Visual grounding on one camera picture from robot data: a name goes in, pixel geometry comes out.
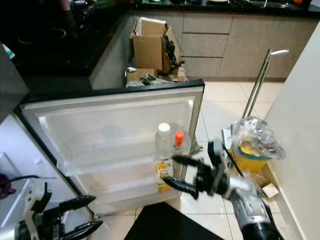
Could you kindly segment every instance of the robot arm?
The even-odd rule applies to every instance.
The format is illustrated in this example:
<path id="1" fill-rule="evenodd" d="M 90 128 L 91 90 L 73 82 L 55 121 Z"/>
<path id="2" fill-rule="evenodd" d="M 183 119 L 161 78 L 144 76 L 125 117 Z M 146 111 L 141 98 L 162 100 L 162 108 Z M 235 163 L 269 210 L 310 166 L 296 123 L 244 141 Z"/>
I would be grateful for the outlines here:
<path id="1" fill-rule="evenodd" d="M 84 195 L 61 202 L 59 206 L 45 210 L 51 191 L 47 182 L 36 179 L 24 206 L 22 221 L 0 229 L 1 240 L 80 240 L 100 227 L 103 221 L 90 221 L 65 232 L 62 216 L 66 211 L 85 207 L 96 199 Z"/>
<path id="2" fill-rule="evenodd" d="M 173 160 L 180 164 L 197 167 L 193 184 L 174 177 L 163 180 L 177 190 L 190 193 L 194 199 L 198 198 L 199 192 L 206 192 L 209 196 L 217 193 L 230 200 L 244 240 L 283 240 L 275 226 L 270 208 L 258 196 L 253 182 L 225 172 L 222 143 L 209 142 L 208 154 L 213 168 L 201 160 L 181 155 L 173 157 Z"/>

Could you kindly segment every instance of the floor tile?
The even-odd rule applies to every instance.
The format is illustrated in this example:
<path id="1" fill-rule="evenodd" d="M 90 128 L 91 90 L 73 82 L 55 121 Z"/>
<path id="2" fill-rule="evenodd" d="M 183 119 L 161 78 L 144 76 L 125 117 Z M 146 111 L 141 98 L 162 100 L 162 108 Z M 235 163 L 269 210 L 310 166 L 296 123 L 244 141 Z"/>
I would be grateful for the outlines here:
<path id="1" fill-rule="evenodd" d="M 231 234 L 233 240 L 243 240 L 242 233 L 238 224 L 238 221 L 236 219 L 236 216 L 234 214 L 228 214 L 228 221 L 231 229 Z"/>
<path id="2" fill-rule="evenodd" d="M 264 199 L 265 203 L 269 205 L 271 209 L 271 213 L 273 214 L 280 214 L 281 211 L 278 207 L 277 202 L 274 199 Z"/>
<path id="3" fill-rule="evenodd" d="M 205 82 L 203 102 L 246 102 L 247 97 L 239 82 Z"/>
<path id="4" fill-rule="evenodd" d="M 254 110 L 257 116 L 264 119 L 271 108 L 272 102 L 256 102 L 254 105 Z"/>
<path id="5" fill-rule="evenodd" d="M 196 140 L 199 142 L 208 142 L 207 130 L 205 127 L 204 118 L 202 117 L 202 112 L 200 111 L 198 122 L 195 129 Z"/>
<path id="6" fill-rule="evenodd" d="M 236 216 L 234 214 L 228 214 L 227 217 L 228 217 L 233 240 L 243 240 L 243 236 L 240 231 Z M 281 213 L 273 213 L 272 217 L 274 219 L 274 222 L 275 222 L 277 229 L 279 230 L 281 235 L 284 237 L 284 239 L 298 240 L 298 238 L 292 234 L 292 231 L 287 226 Z"/>
<path id="7" fill-rule="evenodd" d="M 227 199 L 223 199 L 224 202 L 224 206 L 225 206 L 225 211 L 227 214 L 234 214 L 234 207 L 232 206 L 231 201 L 227 200 Z M 269 205 L 271 212 L 273 214 L 279 214 L 281 213 L 278 204 L 275 200 L 265 200 L 265 203 Z"/>
<path id="8" fill-rule="evenodd" d="M 299 238 L 294 234 L 294 231 L 286 224 L 283 216 L 280 213 L 272 214 L 276 228 L 286 240 L 298 240 Z"/>
<path id="9" fill-rule="evenodd" d="M 227 199 L 223 199 L 223 203 L 225 206 L 225 211 L 227 214 L 234 214 L 234 206 L 232 206 L 231 201 L 227 200 Z"/>
<path id="10" fill-rule="evenodd" d="M 207 193 L 199 193 L 195 200 L 189 193 L 183 192 L 178 199 L 167 202 L 171 207 L 183 214 L 225 214 L 225 206 L 220 195 L 208 196 Z"/>
<path id="11" fill-rule="evenodd" d="M 252 110 L 251 116 L 260 118 L 259 115 L 258 115 L 258 113 L 257 113 L 257 111 L 256 111 L 255 109 Z"/>
<path id="12" fill-rule="evenodd" d="M 194 159 L 204 158 L 204 163 L 211 165 L 211 161 L 208 155 L 208 142 L 199 142 L 199 145 L 202 146 L 202 151 L 192 157 Z"/>
<path id="13" fill-rule="evenodd" d="M 186 216 L 224 240 L 232 240 L 226 214 L 187 214 Z"/>
<path id="14" fill-rule="evenodd" d="M 134 215 L 109 215 L 101 218 L 103 225 L 91 236 L 91 240 L 123 240 L 135 222 Z"/>
<path id="15" fill-rule="evenodd" d="M 192 184 L 194 182 L 194 178 L 195 178 L 196 174 L 197 174 L 197 168 L 193 167 L 193 166 L 188 166 L 186 169 L 184 180 L 187 183 Z"/>
<path id="16" fill-rule="evenodd" d="M 246 97 L 249 98 L 255 83 L 240 82 L 239 84 Z M 260 89 L 256 103 L 273 103 L 283 85 L 283 82 L 264 82 Z"/>
<path id="17" fill-rule="evenodd" d="M 144 209 L 143 206 L 139 206 L 135 209 L 135 219 L 137 219 L 137 217 L 140 215 L 142 209 Z"/>
<path id="18" fill-rule="evenodd" d="M 124 211 L 115 212 L 113 215 L 135 215 L 136 214 L 136 208 L 130 208 Z"/>
<path id="19" fill-rule="evenodd" d="M 222 139 L 221 129 L 240 120 L 245 107 L 244 102 L 203 102 L 201 110 L 209 141 Z"/>

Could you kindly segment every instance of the black cable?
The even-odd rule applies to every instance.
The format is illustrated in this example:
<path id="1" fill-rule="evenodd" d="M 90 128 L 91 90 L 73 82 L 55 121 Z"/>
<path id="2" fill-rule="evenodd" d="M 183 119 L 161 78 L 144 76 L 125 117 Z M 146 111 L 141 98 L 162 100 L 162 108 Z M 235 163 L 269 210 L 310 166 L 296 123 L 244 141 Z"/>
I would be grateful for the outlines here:
<path id="1" fill-rule="evenodd" d="M 12 183 L 12 182 L 15 182 L 15 181 L 18 181 L 18 180 L 21 180 L 21 179 L 39 179 L 40 177 L 37 176 L 37 175 L 26 175 L 26 176 L 18 176 L 18 177 L 15 177 L 15 178 L 12 178 L 12 179 L 9 179 L 7 181 L 4 181 L 4 182 L 1 182 L 0 183 L 0 186 L 5 186 L 9 183 Z"/>
<path id="2" fill-rule="evenodd" d="M 236 161 L 234 160 L 234 158 L 231 156 L 231 154 L 228 152 L 226 146 L 224 144 L 222 144 L 223 149 L 226 151 L 226 154 L 228 155 L 228 157 L 230 158 L 232 164 L 234 165 L 235 169 L 238 171 L 238 173 L 240 174 L 241 177 L 244 176 L 244 174 L 242 173 L 242 171 L 240 170 L 240 168 L 238 167 Z"/>

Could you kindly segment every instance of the cabinet drawer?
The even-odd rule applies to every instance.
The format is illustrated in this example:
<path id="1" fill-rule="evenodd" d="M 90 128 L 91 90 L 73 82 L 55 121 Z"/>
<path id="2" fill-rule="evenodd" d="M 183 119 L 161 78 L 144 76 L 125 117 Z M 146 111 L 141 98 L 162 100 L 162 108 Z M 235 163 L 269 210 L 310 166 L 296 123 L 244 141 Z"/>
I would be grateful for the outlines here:
<path id="1" fill-rule="evenodd" d="M 228 34 L 233 17 L 231 14 L 185 13 L 183 32 Z"/>
<path id="2" fill-rule="evenodd" d="M 218 75 L 222 58 L 183 57 L 185 75 L 188 77 L 215 77 Z"/>
<path id="3" fill-rule="evenodd" d="M 186 57 L 223 57 L 228 35 L 183 34 L 182 55 Z"/>

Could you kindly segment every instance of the plastic bottle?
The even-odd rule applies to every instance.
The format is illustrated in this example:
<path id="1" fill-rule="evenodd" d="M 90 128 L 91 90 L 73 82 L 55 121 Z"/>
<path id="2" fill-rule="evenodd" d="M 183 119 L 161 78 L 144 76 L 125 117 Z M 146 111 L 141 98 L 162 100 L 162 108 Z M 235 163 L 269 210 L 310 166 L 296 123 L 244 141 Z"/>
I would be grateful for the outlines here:
<path id="1" fill-rule="evenodd" d="M 183 154 L 184 148 L 183 143 L 185 139 L 185 132 L 184 131 L 177 131 L 175 133 L 175 154 Z"/>
<path id="2" fill-rule="evenodd" d="M 174 144 L 170 125 L 161 123 L 155 134 L 155 150 L 158 160 L 166 160 L 172 157 Z"/>
<path id="3" fill-rule="evenodd" d="M 173 176 L 174 143 L 171 127 L 168 123 L 161 123 L 155 134 L 155 175 L 159 193 L 171 191 L 172 188 L 165 184 L 163 177 Z"/>

